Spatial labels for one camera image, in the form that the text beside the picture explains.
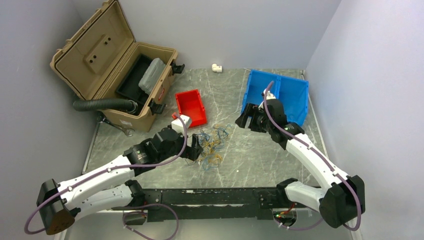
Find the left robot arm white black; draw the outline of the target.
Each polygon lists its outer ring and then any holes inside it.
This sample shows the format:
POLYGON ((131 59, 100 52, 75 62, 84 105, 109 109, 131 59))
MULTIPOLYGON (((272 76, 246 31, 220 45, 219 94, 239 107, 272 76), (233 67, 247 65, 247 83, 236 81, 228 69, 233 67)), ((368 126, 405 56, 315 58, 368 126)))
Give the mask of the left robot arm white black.
POLYGON ((168 126, 89 173, 60 183, 49 179, 41 185, 36 202, 43 231, 58 234, 102 210, 137 210, 149 201, 135 177, 178 157, 196 161, 202 152, 197 134, 188 144, 184 133, 168 126))

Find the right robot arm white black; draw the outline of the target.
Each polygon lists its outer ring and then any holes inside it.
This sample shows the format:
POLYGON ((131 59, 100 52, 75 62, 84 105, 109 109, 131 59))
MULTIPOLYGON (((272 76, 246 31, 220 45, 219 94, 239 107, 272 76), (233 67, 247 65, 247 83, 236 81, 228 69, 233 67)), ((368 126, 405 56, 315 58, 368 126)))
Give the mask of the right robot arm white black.
POLYGON ((301 126, 288 121, 278 99, 268 99, 260 105, 248 103, 235 123, 253 132, 268 133, 317 180, 319 187, 303 184, 295 178, 278 183, 275 200, 280 207, 299 203, 319 212, 332 228, 347 226, 353 219, 356 219, 356 225, 350 230, 359 228, 366 211, 363 179, 358 175, 350 176, 324 156, 301 126))

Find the white pipe elbow fitting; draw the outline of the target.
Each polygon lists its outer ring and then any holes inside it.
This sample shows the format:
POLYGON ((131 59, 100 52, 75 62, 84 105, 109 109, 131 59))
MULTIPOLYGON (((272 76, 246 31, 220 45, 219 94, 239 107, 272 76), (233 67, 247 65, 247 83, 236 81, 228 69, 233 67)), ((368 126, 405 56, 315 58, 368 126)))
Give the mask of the white pipe elbow fitting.
POLYGON ((213 63, 213 64, 211 65, 211 70, 212 70, 214 73, 222 73, 222 72, 223 72, 223 67, 222 67, 221 65, 217 65, 216 63, 213 63))

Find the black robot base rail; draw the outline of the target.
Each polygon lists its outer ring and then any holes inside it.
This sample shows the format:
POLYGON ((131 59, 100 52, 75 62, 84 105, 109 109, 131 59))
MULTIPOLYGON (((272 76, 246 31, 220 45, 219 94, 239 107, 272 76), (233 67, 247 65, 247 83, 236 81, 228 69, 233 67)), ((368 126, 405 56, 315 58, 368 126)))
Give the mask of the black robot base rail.
POLYGON ((143 188, 142 198, 113 210, 144 210, 148 222, 241 219, 295 220, 300 203, 289 201, 277 187, 143 188))

